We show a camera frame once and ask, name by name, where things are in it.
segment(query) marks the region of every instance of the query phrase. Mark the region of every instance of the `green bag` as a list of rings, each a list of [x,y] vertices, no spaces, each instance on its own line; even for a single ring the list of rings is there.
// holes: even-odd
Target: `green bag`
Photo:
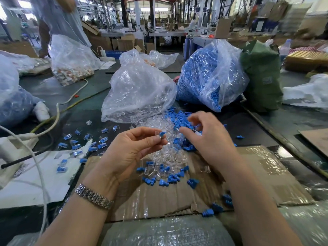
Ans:
[[[240,61],[250,78],[244,96],[253,108],[258,112],[279,109],[283,96],[279,53],[257,40],[251,41],[244,47]]]

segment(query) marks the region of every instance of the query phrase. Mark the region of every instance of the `gray shirt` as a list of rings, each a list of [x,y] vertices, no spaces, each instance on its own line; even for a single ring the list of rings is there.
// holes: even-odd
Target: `gray shirt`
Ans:
[[[50,35],[61,34],[91,47],[83,31],[79,12],[66,13],[56,0],[30,0],[34,15],[43,20],[50,29]]]

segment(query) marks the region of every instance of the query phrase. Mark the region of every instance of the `blue bin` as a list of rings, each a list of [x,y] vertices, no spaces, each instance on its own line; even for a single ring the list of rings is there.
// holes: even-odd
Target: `blue bin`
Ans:
[[[124,51],[105,51],[107,57],[118,59]]]

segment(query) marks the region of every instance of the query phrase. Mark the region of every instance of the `workbench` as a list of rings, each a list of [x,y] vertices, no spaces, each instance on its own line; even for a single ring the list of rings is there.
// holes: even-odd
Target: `workbench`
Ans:
[[[107,70],[98,70],[93,76],[87,78],[89,81],[88,86],[84,88],[79,93],[79,97],[73,99],[71,103],[108,88],[110,86],[109,81],[112,74],[105,74],[106,71]],[[178,75],[178,73],[167,74],[171,78]],[[308,79],[305,78],[304,74],[292,72],[281,74],[281,83],[283,87],[296,86],[306,82],[308,82]],[[84,85],[84,82],[78,82],[63,87],[55,78],[51,78],[51,74],[46,74],[34,77],[23,77],[20,80],[20,85],[31,94],[44,99],[46,105],[50,109],[50,113],[55,115],[56,103],[66,101],[74,91]],[[109,90],[106,90],[99,95],[87,99],[61,115],[60,122],[51,132],[55,140],[52,150],[54,150],[56,145],[61,142],[61,135],[63,133],[71,133],[75,128],[79,127],[85,132],[97,134],[101,129],[112,128],[116,124],[111,121],[105,123],[101,122],[101,106],[108,92]],[[174,106],[189,112],[195,112],[198,110],[210,111],[203,105],[185,105],[184,103],[175,102]],[[227,130],[232,136],[234,143],[237,143],[238,146],[264,145],[268,147],[268,149],[281,159],[282,163],[299,180],[299,182],[309,188],[310,193],[316,200],[328,200],[328,181],[314,173],[294,157],[290,157],[285,149],[279,145],[279,143],[238,103],[232,103],[223,107],[222,112],[216,113],[215,115],[222,123],[228,125]],[[277,111],[256,115],[270,124],[308,158],[315,161],[321,161],[322,168],[328,169],[326,159],[316,149],[309,145],[306,140],[302,139],[298,133],[298,130],[328,128],[327,113],[283,105],[281,109]],[[92,121],[92,126],[86,125],[87,120]],[[110,132],[108,134],[109,141],[112,141],[117,133],[128,130],[129,126],[130,124],[120,124],[120,129],[118,129],[116,133]],[[27,119],[22,125],[13,128],[12,131],[17,134],[27,133],[34,127],[35,124],[31,123],[30,119]],[[243,135],[245,138],[243,140],[237,140],[235,139],[236,135]],[[40,142],[36,145],[34,151],[37,151],[47,143],[49,143],[47,142],[47,137],[40,137]],[[76,174],[76,181],[82,170],[83,167],[81,166],[79,172]],[[74,181],[71,183],[70,191],[72,191],[73,186]],[[58,214],[62,205],[63,202],[51,203],[48,205],[48,219],[50,222],[54,219],[55,215]],[[33,206],[0,210],[0,246],[6,245],[15,235],[39,231],[42,223],[42,209],[42,207]]]

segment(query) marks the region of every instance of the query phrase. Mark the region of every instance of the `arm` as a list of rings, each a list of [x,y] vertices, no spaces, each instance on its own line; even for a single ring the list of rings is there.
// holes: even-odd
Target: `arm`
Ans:
[[[203,111],[192,114],[188,119],[194,126],[199,125],[199,130],[203,130],[202,136],[189,128],[180,128],[180,132],[228,183],[243,244],[302,246],[272,198],[238,154],[224,126],[213,114]]]
[[[139,127],[118,134],[82,183],[113,200],[119,183],[131,175],[137,162],[167,144],[167,140],[155,135],[156,131],[161,132]],[[74,193],[35,246],[96,245],[107,215],[108,210]]]
[[[48,25],[42,20],[38,19],[39,23],[39,35],[41,41],[41,50],[39,51],[39,57],[44,58],[48,55],[48,45],[50,42],[50,33]]]
[[[56,0],[56,1],[67,13],[74,12],[76,8],[75,0]]]

